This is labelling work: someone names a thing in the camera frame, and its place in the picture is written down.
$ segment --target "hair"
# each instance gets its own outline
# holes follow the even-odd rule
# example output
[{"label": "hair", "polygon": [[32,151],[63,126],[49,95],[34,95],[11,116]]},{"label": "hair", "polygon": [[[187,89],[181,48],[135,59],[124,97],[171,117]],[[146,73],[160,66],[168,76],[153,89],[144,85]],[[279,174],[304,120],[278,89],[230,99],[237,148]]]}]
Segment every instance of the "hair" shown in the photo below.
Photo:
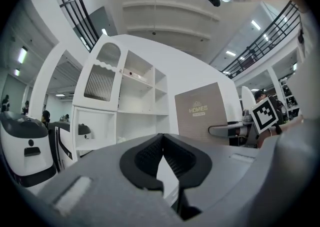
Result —
[{"label": "hair", "polygon": [[255,92],[254,99],[258,100],[262,95],[265,95],[265,94],[266,94],[265,92],[263,92],[262,90],[259,90]]},{"label": "hair", "polygon": [[48,123],[50,122],[50,112],[49,112],[49,111],[45,110],[45,111],[42,113],[42,116],[43,116],[45,122],[48,122]]}]

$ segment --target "arched cabinet door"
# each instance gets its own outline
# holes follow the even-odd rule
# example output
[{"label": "arched cabinet door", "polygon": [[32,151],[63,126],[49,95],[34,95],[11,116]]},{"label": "arched cabinet door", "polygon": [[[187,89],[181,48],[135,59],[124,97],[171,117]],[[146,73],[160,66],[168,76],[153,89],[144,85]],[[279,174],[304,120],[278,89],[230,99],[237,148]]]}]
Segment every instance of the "arched cabinet door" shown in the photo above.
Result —
[{"label": "arched cabinet door", "polygon": [[102,35],[84,64],[72,104],[76,107],[117,111],[127,55],[125,46]]}]

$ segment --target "metal grille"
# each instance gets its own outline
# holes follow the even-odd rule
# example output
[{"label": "metal grille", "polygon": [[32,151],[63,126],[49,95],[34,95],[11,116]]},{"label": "metal grille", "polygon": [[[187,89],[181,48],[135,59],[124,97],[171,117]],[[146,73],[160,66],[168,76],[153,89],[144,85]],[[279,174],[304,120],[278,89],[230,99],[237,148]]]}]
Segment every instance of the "metal grille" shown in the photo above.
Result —
[{"label": "metal grille", "polygon": [[110,101],[115,73],[112,70],[94,65],[84,90],[84,97],[100,101]]},{"label": "metal grille", "polygon": [[97,60],[100,62],[111,65],[112,67],[117,67],[121,56],[120,48],[113,43],[106,43],[101,48]]},{"label": "metal grille", "polygon": [[299,9],[289,1],[281,13],[264,32],[240,54],[222,73],[230,79],[236,77],[276,47],[300,23]]}]

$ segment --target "black railing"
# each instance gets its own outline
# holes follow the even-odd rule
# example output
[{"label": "black railing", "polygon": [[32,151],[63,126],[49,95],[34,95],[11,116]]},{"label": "black railing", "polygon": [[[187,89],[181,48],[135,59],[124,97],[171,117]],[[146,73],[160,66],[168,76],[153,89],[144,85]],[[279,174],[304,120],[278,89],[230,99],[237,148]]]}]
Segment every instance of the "black railing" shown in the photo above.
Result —
[{"label": "black railing", "polygon": [[298,7],[295,3],[289,1],[264,32],[232,63],[224,68],[222,73],[233,79],[256,63],[297,27],[300,23],[299,16]]},{"label": "black railing", "polygon": [[86,43],[89,51],[97,43],[99,36],[94,28],[94,25],[88,15],[83,0],[61,0],[61,8],[65,8],[69,18],[71,19],[74,27]]}]

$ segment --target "ceiling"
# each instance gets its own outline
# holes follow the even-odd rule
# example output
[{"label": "ceiling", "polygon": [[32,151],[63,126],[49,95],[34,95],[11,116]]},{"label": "ceiling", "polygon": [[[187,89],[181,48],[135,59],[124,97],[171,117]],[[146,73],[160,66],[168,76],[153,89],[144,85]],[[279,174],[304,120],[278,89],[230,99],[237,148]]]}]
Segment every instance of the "ceiling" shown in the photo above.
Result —
[{"label": "ceiling", "polygon": [[208,0],[122,0],[130,35],[153,40],[200,58],[221,19]]},{"label": "ceiling", "polygon": [[[260,26],[260,30],[255,28],[251,23],[252,20]],[[271,23],[272,19],[263,8],[263,5],[260,4],[251,14],[251,18],[242,24],[242,27],[234,34],[231,41],[223,48],[210,65],[222,71],[243,53]],[[236,56],[226,54],[226,51],[231,51],[235,53]]]},{"label": "ceiling", "polygon": [[[24,84],[34,86],[42,64],[50,51],[57,44],[29,0],[21,0],[11,14],[1,36],[0,64],[9,70],[9,74]],[[23,64],[18,62],[20,50],[27,48]],[[81,69],[72,63],[72,56],[66,51],[61,57],[51,77],[47,92],[55,93],[59,89],[68,88],[74,92]],[[20,75],[15,76],[15,69]]]}]

